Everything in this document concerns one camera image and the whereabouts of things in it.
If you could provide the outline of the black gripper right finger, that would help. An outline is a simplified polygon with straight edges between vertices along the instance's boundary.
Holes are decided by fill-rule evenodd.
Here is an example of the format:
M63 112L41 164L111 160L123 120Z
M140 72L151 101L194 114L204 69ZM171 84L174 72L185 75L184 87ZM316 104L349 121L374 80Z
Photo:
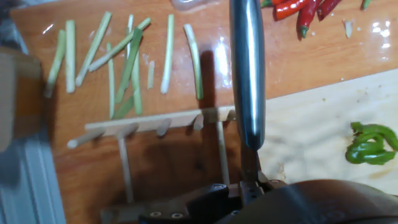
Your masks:
M259 186L262 188L263 192L266 194L267 192L270 192L272 190L285 187L285 186L287 186L287 184L282 180L274 179L274 180L259 181Z

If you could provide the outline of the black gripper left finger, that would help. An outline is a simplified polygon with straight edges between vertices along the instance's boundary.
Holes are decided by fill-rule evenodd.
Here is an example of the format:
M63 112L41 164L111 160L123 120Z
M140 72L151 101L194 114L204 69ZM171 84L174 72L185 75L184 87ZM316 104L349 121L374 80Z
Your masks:
M257 199L255 182L212 184L166 202L151 205L139 215L140 224L228 223Z

